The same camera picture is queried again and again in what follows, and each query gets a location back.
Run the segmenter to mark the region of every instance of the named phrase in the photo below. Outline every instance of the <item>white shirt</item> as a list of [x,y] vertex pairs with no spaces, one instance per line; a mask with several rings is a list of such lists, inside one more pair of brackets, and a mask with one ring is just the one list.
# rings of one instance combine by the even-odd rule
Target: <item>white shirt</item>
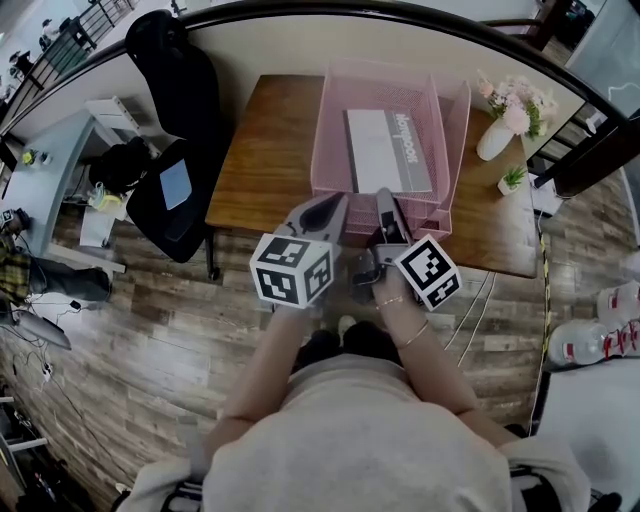
[[[203,512],[512,512],[510,465],[545,476],[563,511],[589,481],[562,443],[494,448],[446,409],[421,402],[401,368],[343,355],[298,372],[282,407],[221,447]],[[188,464],[144,468],[119,512],[159,510]]]

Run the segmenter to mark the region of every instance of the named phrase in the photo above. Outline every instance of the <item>succulent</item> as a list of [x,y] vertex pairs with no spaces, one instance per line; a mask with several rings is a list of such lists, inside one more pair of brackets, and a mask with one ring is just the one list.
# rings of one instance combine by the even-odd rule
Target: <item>succulent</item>
[[32,165],[36,161],[36,155],[38,153],[33,149],[28,149],[22,154],[22,163],[25,165]]
[[522,179],[527,173],[524,165],[520,165],[518,167],[514,167],[509,169],[507,174],[503,176],[504,182],[507,184],[509,188],[516,188],[520,183],[522,183]]

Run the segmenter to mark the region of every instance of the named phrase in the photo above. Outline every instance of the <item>white desk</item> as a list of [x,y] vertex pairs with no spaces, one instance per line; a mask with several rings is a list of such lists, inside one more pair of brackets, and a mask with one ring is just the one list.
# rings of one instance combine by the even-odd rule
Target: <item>white desk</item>
[[93,131],[107,144],[117,143],[86,110],[57,122],[27,141],[25,148],[46,151],[52,161],[36,169],[18,162],[0,205],[3,210],[22,208],[31,217],[31,226],[22,236],[33,256],[58,256],[83,265],[124,272],[124,265],[51,242],[69,179]]

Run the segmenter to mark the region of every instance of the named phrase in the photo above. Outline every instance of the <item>table leg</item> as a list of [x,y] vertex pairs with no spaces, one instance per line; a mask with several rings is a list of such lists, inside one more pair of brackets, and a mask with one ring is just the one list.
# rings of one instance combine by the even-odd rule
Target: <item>table leg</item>
[[112,272],[120,272],[122,274],[127,271],[127,267],[121,263],[115,263],[103,258],[98,258],[97,256],[92,256],[86,252],[69,249],[68,247],[63,247],[53,243],[50,243],[47,247],[47,254],[75,261],[89,267],[101,267],[107,271],[110,270]]

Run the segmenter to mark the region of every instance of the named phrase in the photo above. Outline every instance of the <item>water bottle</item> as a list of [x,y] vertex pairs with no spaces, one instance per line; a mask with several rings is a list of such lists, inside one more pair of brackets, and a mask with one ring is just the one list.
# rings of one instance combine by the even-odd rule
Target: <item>water bottle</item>
[[640,318],[640,283],[630,281],[598,294],[598,321],[609,332],[622,329],[629,320]]
[[622,329],[625,356],[640,356],[640,320],[630,320]]
[[587,366],[624,355],[623,336],[595,320],[571,320],[551,334],[548,357],[557,366]]

